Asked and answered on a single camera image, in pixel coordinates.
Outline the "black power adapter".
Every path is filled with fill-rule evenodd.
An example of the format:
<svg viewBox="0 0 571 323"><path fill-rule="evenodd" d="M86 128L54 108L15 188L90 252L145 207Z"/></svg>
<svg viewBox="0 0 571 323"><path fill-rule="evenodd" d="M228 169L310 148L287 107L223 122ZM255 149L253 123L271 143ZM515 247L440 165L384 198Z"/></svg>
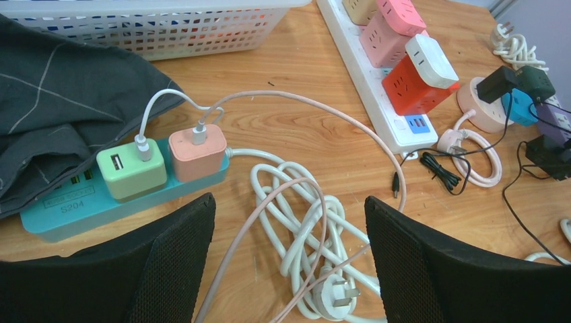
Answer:
<svg viewBox="0 0 571 323"><path fill-rule="evenodd" d="M570 140L560 144L541 135L527 143L525 156L555 180L570 178Z"/></svg>

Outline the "dark green plug adapter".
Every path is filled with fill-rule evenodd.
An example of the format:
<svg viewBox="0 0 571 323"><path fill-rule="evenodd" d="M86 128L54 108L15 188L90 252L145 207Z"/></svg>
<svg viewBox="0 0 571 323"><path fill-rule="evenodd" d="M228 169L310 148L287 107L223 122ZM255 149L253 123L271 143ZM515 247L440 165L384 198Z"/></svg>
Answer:
<svg viewBox="0 0 571 323"><path fill-rule="evenodd" d="M528 94L534 103L541 103L556 94L547 73L539 68L523 66L515 71L517 88Z"/></svg>

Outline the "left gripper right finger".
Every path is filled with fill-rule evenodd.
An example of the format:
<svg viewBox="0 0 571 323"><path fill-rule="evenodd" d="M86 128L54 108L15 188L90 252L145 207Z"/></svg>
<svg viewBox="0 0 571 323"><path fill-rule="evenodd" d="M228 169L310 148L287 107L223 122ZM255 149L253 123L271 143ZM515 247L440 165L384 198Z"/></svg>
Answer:
<svg viewBox="0 0 571 323"><path fill-rule="evenodd" d="M366 230L389 322L569 322L570 267L466 244L375 196Z"/></svg>

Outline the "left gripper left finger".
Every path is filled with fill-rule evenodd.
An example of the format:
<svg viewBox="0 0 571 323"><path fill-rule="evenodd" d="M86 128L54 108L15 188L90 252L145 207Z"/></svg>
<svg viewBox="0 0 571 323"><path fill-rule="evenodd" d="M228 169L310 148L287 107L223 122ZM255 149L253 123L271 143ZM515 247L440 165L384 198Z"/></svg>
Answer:
<svg viewBox="0 0 571 323"><path fill-rule="evenodd" d="M2 322L189 322L215 224L204 194L68 257L1 263Z"/></svg>

